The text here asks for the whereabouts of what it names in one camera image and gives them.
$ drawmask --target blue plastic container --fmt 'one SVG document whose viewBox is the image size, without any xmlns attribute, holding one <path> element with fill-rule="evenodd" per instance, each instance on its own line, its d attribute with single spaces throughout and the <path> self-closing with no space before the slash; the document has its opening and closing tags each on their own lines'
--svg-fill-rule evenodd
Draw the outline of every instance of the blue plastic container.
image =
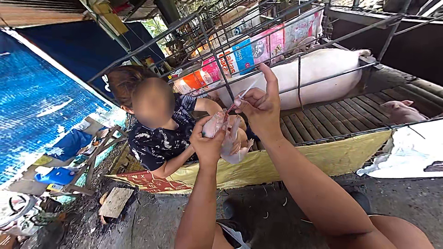
<svg viewBox="0 0 443 249">
<path fill-rule="evenodd" d="M 62 168 L 62 167 L 54 167 L 49 173 L 46 175 L 42 175 L 40 173 L 35 174 L 34 178 L 36 181 L 47 184 L 60 184 L 66 185 L 72 182 L 74 179 L 75 172 Z"/>
</svg>

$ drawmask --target concrete floor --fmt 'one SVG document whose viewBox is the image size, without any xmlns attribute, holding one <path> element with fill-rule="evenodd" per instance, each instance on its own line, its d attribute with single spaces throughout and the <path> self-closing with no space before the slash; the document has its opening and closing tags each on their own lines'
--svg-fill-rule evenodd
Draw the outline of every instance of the concrete floor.
<svg viewBox="0 0 443 249">
<path fill-rule="evenodd" d="M 403 218 L 429 237 L 436 249 L 443 249 L 443 179 L 373 179 L 347 174 L 334 179 L 347 191 L 368 195 L 373 211 Z M 311 224 L 300 221 L 303 213 L 280 183 L 257 185 L 215 193 L 218 218 L 227 198 L 242 203 L 247 210 L 246 226 L 253 232 L 253 249 L 327 248 Z M 96 229 L 74 248 L 137 249 L 173 248 L 187 196 L 154 196 L 139 192 L 123 222 L 103 226 L 93 214 L 85 229 Z"/>
</svg>

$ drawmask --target black printed t-shirt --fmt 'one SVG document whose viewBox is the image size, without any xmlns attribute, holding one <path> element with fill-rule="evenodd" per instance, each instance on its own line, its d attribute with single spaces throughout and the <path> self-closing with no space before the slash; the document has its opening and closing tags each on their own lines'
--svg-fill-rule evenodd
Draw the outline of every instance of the black printed t-shirt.
<svg viewBox="0 0 443 249">
<path fill-rule="evenodd" d="M 179 125 L 176 130 L 148 128 L 137 122 L 129 132 L 129 146 L 141 165 L 154 171 L 166 161 L 180 155 L 189 145 L 189 137 L 195 126 L 195 119 L 188 112 L 195 109 L 196 97 L 174 94 L 175 109 L 172 119 Z M 188 161 L 198 160 L 194 153 Z"/>
</svg>

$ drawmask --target child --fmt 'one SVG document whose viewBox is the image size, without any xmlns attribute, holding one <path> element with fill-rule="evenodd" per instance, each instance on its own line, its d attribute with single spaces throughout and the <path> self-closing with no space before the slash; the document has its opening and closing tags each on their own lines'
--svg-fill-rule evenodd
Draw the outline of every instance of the child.
<svg viewBox="0 0 443 249">
<path fill-rule="evenodd" d="M 173 93 L 163 79 L 142 66 L 116 67 L 107 76 L 120 107 L 138 120 L 128 142 L 144 168 L 166 178 L 185 162 L 198 159 L 189 143 L 195 119 L 188 112 L 206 111 L 214 115 L 222 110 L 216 102 Z M 247 143 L 243 120 L 240 128 L 232 154 Z"/>
</svg>

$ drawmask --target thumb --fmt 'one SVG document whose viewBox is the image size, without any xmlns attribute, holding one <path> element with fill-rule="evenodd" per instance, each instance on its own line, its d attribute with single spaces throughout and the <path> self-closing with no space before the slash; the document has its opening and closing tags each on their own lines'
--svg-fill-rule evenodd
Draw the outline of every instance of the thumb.
<svg viewBox="0 0 443 249">
<path fill-rule="evenodd" d="M 219 141 L 221 143 L 225 139 L 225 135 L 226 135 L 226 125 L 224 125 L 221 129 L 219 129 L 212 139 Z"/>
<path fill-rule="evenodd" d="M 238 106 L 238 108 L 246 114 L 246 116 L 252 115 L 252 113 L 256 110 L 255 107 L 251 105 L 251 103 L 247 102 L 243 99 L 236 99 L 234 100 L 234 104 Z"/>
</svg>

